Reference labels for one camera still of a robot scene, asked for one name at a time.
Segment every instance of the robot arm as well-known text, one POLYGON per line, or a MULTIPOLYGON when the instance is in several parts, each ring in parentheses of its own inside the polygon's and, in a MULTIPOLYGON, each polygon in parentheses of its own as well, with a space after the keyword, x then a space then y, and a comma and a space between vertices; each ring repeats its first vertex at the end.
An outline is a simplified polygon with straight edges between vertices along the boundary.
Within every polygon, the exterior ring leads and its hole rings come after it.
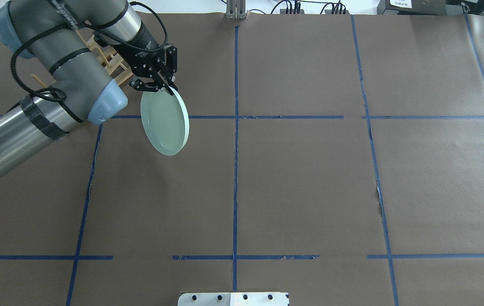
POLYGON ((0 9, 0 41, 15 52, 12 72, 30 94, 0 118, 0 177, 83 121, 102 124, 127 105, 123 91, 74 33, 83 21, 131 65, 132 87, 170 94, 177 89, 176 47, 166 43, 166 35, 159 45, 126 0, 8 2, 0 9), (17 54, 38 58, 55 84, 40 91, 24 86, 14 71, 17 54))

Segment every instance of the white floor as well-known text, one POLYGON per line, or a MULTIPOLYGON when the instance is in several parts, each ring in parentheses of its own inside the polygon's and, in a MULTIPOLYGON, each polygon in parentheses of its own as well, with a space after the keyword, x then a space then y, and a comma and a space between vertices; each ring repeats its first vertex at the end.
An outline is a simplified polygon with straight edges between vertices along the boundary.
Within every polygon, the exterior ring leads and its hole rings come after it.
MULTIPOLYGON (((6 0, 0 0, 0 7, 2 7, 6 0)), ((140 2, 147 4, 156 12, 225 12, 225 4, 221 0, 140 0, 140 2)), ((376 14, 376 6, 379 0, 343 0, 346 8, 352 14, 376 14)), ((260 9, 267 13, 271 12, 272 7, 277 2, 275 0, 247 0, 246 8, 260 9)), ((318 14, 322 10, 322 4, 303 3, 302 8, 306 14, 318 14)))

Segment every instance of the sticker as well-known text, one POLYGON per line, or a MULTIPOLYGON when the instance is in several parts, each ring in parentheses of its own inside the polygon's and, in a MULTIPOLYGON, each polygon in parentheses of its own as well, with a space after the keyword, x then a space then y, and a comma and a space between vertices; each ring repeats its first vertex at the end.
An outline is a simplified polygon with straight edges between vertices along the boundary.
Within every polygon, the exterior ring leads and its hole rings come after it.
POLYGON ((399 6, 400 8, 412 8, 412 0, 390 0, 390 4, 392 6, 399 6))
POLYGON ((385 10, 382 15, 399 15, 399 11, 396 10, 385 10))

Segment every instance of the white bracket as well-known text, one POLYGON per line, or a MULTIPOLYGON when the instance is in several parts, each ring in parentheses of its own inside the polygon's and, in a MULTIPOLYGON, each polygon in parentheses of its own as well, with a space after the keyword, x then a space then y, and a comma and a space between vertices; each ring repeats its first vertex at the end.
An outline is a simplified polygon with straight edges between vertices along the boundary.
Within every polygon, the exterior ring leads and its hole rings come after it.
POLYGON ((285 292, 216 292, 182 294, 178 306, 289 306, 285 292))
POLYGON ((246 19, 246 0, 226 0, 227 19, 246 19))

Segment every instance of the light green plate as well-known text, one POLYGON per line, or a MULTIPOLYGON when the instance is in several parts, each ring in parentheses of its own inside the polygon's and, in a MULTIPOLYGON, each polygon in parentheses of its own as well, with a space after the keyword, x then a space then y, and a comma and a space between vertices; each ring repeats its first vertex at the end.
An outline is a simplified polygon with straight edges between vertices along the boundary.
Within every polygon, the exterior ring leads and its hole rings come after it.
POLYGON ((145 92, 140 104, 147 138, 157 151, 167 156, 176 155, 189 137, 189 116, 185 103, 177 91, 172 91, 173 96, 166 91, 145 92))

